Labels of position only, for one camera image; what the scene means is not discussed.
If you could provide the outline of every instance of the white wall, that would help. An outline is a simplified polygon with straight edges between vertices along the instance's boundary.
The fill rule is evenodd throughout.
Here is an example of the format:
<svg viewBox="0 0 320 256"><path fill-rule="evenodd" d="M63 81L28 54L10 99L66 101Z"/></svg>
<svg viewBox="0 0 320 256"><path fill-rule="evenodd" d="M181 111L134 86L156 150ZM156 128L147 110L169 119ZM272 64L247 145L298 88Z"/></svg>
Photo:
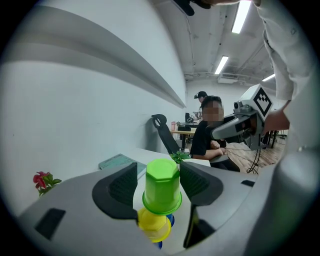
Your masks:
<svg viewBox="0 0 320 256"><path fill-rule="evenodd" d="M66 5L71 7L70 3L78 6L79 1L68 1ZM141 9L148 11L144 18L144 13L137 14L137 6L130 18L124 18L128 13L121 9L123 20L114 19L107 24L117 22L120 28L128 30L131 25L137 25L134 47L138 47L138 42L147 44L148 49L141 54L149 54L149 64L152 63L159 74L165 72L164 67L170 69L165 79L185 102L185 81L179 62L174 60L171 39L164 36L165 26L156 13L154 16L149 13L154 9L147 0L139 3L148 7ZM79 4L88 13L94 13L99 22L110 18L106 12L113 16L120 12L119 6L113 13L112 5L105 8L101 5ZM142 29L135 24L136 19L140 22L145 19L145 24L158 27ZM76 42L68 41L70 38L58 36L59 31L54 35L57 41L63 42L59 45L48 42L51 37L41 43L12 42L0 67L0 189L16 216L38 198L33 183L36 172L51 172L64 181L93 172L101 161L129 149L167 154L151 115L164 114L168 124L184 119L183 106L173 102L174 99L155 84L148 84L111 58L90 54L92 45L81 45L85 50L80 50ZM157 43L148 43L154 38Z"/></svg>
<svg viewBox="0 0 320 256"><path fill-rule="evenodd" d="M203 79L194 80L186 83L187 97L186 97L186 112L192 114L192 112L198 111L200 102L198 99L194 99L194 95L200 91L205 91L208 95L219 96L222 100L224 107L224 115L230 115L233 113L234 102L247 91L248 86L239 84L226 84L217 83L216 81ZM285 104L285 100L276 99L274 93L267 91L271 100L273 101L272 109L278 109Z"/></svg>
<svg viewBox="0 0 320 256"><path fill-rule="evenodd" d="M185 103L185 80L167 27L148 0L46 0L105 28L141 55Z"/></svg>

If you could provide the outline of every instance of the black office chair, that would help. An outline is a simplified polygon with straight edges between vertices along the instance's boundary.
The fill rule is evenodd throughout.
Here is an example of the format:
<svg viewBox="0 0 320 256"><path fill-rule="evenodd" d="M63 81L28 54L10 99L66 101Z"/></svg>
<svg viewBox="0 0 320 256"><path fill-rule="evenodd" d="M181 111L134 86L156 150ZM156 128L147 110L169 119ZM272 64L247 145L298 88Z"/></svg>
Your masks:
<svg viewBox="0 0 320 256"><path fill-rule="evenodd" d="M152 122L154 127L158 130L160 139L162 140L166 150L168 150L168 153L177 153L180 150L180 148L176 143L174 137L170 133L168 126L166 125L167 118L163 114L153 114Z"/></svg>

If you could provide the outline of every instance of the white table surface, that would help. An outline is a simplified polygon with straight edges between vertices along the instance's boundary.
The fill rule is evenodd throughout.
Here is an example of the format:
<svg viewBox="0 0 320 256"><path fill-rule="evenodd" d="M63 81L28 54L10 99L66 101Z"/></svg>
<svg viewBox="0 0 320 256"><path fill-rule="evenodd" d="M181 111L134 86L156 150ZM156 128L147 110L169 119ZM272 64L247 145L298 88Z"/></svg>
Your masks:
<svg viewBox="0 0 320 256"><path fill-rule="evenodd" d="M147 165L149 162L155 159L165 158L165 159L172 160L170 155L168 154L157 153L153 151L144 150L141 148L135 148L125 152L121 152L121 153L145 165ZM188 159L187 161L205 165L205 166L210 166L210 163L207 160ZM139 175L138 177L140 178L138 179L138 185L136 187L136 190L133 196L133 208L136 211L144 207L142 202L142 195L146 185L146 170L144 170L143 174ZM185 250L185 248L183 247L183 243L188 230L191 203L181 184L180 184L180 191L182 194L181 206L177 211L173 213L173 216L175 218L174 225L172 227L169 237L166 240L164 240L162 243L161 250L163 250L163 252L169 255Z"/></svg>

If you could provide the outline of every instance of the chair headrest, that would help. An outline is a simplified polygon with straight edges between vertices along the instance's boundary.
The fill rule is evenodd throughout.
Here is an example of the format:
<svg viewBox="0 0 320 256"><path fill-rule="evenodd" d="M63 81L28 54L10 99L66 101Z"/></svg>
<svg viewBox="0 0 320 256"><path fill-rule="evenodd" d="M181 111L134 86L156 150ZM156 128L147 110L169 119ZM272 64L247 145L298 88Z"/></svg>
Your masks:
<svg viewBox="0 0 320 256"><path fill-rule="evenodd" d="M153 125L157 129L159 127L164 126L167 123L167 118L163 114L153 114L151 117L152 117Z"/></svg>

